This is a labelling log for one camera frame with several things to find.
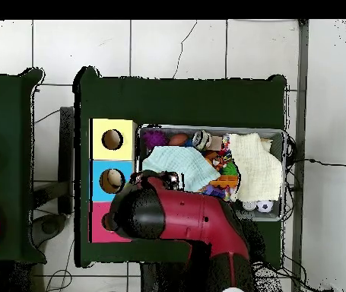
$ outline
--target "gray storage bin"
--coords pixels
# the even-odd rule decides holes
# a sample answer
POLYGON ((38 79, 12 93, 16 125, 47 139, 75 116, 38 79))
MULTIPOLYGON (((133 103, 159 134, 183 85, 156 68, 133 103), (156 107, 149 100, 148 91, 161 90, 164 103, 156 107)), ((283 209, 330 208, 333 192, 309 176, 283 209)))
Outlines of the gray storage bin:
POLYGON ((286 153, 287 153, 287 133, 283 130, 277 129, 245 129, 245 128, 219 128, 219 127, 209 127, 209 126, 189 126, 189 125, 142 125, 138 127, 137 132, 137 160, 136 160, 136 170, 141 170, 141 163, 148 156, 148 149, 146 148, 144 141, 142 140, 143 134, 150 130, 161 130, 167 137, 171 137, 178 133, 186 133, 190 138, 198 130, 205 130, 211 135, 222 136, 228 133, 238 134, 238 135, 248 135, 249 133, 258 133, 261 138, 271 139, 270 153, 280 160, 282 163, 282 185, 281 185, 281 197, 279 200, 274 202, 274 207, 270 213, 261 213, 258 210, 246 211, 241 202, 233 203, 233 209, 240 218, 252 218, 254 221, 279 221, 284 215, 285 207, 285 180, 286 180, 286 153))

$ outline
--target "soccer ball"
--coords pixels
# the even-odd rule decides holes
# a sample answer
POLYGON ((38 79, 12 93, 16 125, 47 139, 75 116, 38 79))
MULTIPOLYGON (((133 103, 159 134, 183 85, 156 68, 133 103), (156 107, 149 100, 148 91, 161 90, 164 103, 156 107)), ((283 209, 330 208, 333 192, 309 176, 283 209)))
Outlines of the soccer ball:
POLYGON ((260 201, 256 202, 256 206, 258 206, 258 211, 261 213, 269 213, 273 209, 274 202, 272 201, 260 201))

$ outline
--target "green platform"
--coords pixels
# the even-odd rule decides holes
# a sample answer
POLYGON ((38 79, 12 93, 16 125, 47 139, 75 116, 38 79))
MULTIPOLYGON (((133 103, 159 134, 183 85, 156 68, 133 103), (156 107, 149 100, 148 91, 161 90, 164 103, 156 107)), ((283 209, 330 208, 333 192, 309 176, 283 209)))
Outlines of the green platform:
MULTIPOLYGON (((90 262, 184 262, 186 243, 136 240, 130 243, 89 243, 88 220, 88 120, 131 119, 137 124, 223 126, 284 129, 286 80, 227 79, 216 81, 102 78, 91 67, 75 78, 75 263, 90 262)), ((260 222, 265 260, 279 268, 281 222, 260 222)))
POLYGON ((30 241, 33 88, 43 71, 0 75, 0 260, 45 263, 30 241))

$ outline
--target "brown ball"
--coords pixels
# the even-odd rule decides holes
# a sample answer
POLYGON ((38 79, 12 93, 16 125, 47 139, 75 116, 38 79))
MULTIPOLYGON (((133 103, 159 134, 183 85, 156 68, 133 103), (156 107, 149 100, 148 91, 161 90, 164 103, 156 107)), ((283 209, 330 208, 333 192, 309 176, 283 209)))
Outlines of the brown ball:
POLYGON ((169 141, 169 145, 183 145, 189 139, 188 135, 185 133, 179 133, 178 135, 173 135, 169 141))

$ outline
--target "yellow block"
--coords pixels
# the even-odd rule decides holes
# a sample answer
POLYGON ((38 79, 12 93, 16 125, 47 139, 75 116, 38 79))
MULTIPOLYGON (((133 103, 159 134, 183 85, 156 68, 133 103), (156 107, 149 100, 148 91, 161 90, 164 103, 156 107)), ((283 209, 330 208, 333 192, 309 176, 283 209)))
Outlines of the yellow block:
POLYGON ((122 119, 93 119, 93 147, 94 160, 122 160, 135 159, 135 136, 137 125, 132 120, 122 119), (109 150, 103 145, 103 135, 109 130, 116 130, 122 136, 122 145, 117 150, 109 150))

